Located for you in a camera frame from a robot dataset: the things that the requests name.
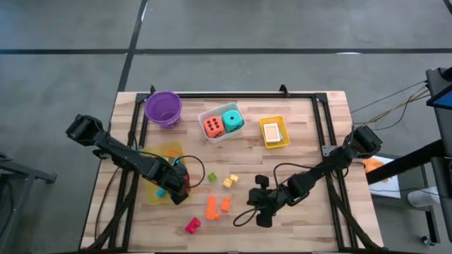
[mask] orange object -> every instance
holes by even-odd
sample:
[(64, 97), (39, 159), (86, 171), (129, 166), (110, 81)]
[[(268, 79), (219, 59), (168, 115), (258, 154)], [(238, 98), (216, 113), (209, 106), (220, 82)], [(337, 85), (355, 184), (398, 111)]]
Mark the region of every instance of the orange object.
[(209, 196), (207, 200), (206, 219), (220, 219), (220, 215), (217, 213), (217, 205), (215, 204), (215, 196)]
[(363, 159), (362, 163), (364, 164), (364, 170), (366, 171), (366, 174), (384, 165), (383, 162), (380, 162), (379, 160), (374, 158)]
[(179, 153), (177, 151), (174, 151), (174, 150), (166, 150), (165, 151), (165, 156), (166, 157), (170, 157), (170, 158), (178, 158)]
[(221, 117), (212, 116), (204, 120), (203, 124), (209, 138), (218, 138), (225, 134), (225, 127)]
[(230, 207), (231, 207), (231, 198), (225, 198), (221, 203), (221, 210), (223, 212), (229, 212)]

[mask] small yellow block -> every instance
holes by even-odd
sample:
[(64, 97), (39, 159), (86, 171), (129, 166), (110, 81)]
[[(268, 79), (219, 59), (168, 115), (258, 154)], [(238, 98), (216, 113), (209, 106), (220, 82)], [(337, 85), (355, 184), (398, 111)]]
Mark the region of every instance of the small yellow block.
[(239, 180), (239, 177), (238, 176), (235, 176), (235, 175), (231, 175), (231, 180), (233, 180), (235, 183)]
[(225, 187), (231, 187), (231, 185), (232, 185), (232, 180), (231, 179), (225, 179), (225, 181), (223, 182), (223, 185), (225, 186)]

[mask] pink block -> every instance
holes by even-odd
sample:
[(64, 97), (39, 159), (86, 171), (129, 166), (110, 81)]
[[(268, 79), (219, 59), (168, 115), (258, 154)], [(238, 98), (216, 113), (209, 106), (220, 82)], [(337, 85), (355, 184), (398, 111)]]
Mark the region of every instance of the pink block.
[(198, 218), (194, 217), (191, 222), (186, 225), (185, 231), (189, 232), (190, 234), (194, 234), (196, 232), (196, 228), (199, 228), (201, 226), (201, 222)]

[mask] red die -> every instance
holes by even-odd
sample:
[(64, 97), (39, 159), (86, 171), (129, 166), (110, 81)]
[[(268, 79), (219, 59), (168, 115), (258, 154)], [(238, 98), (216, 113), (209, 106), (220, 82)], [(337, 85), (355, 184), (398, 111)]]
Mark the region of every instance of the red die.
[(225, 127), (221, 117), (212, 116), (204, 120), (204, 129), (209, 138), (218, 138), (225, 134)]
[(201, 222), (198, 218), (194, 217), (191, 222), (186, 225), (185, 231), (189, 232), (190, 234), (194, 234), (196, 232), (196, 228), (199, 228), (201, 226)]

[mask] orange block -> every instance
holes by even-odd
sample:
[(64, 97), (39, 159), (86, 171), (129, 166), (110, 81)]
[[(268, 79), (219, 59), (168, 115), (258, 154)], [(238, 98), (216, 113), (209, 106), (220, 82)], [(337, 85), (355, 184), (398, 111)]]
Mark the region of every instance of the orange block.
[(220, 215), (217, 213), (217, 205), (215, 204), (215, 196), (209, 196), (207, 200), (206, 219), (220, 219)]
[(366, 171), (366, 174), (384, 165), (383, 162), (380, 162), (379, 160), (374, 158), (363, 159), (362, 163), (364, 164), (364, 170)]
[(231, 198), (225, 198), (221, 203), (221, 210), (223, 212), (229, 212), (230, 207), (231, 207)]
[(174, 150), (166, 150), (165, 151), (165, 156), (166, 157), (170, 157), (170, 158), (178, 158), (179, 152), (174, 151)]

